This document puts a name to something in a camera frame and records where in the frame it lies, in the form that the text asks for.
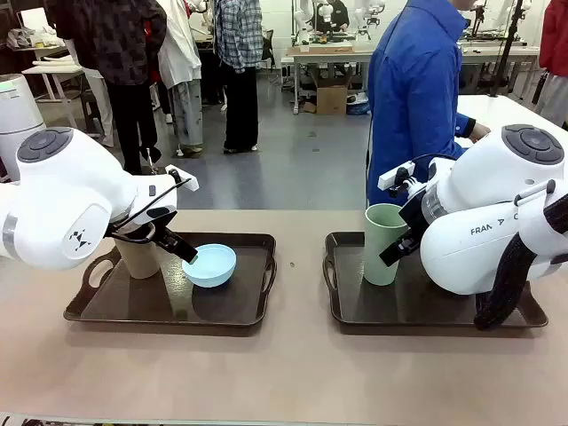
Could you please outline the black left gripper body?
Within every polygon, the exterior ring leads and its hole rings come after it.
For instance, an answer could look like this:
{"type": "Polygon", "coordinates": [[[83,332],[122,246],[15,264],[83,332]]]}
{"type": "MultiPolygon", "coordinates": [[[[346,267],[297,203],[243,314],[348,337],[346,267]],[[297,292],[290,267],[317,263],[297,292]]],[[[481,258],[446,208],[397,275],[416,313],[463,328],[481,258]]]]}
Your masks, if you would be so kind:
{"type": "Polygon", "coordinates": [[[177,212],[173,211],[138,225],[132,231],[132,239],[136,243],[153,242],[160,247],[177,247],[178,237],[167,227],[176,214],[177,212]]]}

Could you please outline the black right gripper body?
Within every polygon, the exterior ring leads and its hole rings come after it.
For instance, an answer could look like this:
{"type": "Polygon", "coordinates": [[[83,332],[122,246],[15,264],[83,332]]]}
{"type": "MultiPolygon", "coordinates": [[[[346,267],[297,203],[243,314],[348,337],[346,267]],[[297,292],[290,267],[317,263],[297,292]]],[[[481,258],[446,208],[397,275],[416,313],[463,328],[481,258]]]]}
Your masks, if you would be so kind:
{"type": "Polygon", "coordinates": [[[407,200],[398,213],[408,227],[406,236],[413,241],[420,241],[430,226],[425,214],[422,212],[423,197],[423,194],[415,194],[407,200]]]}

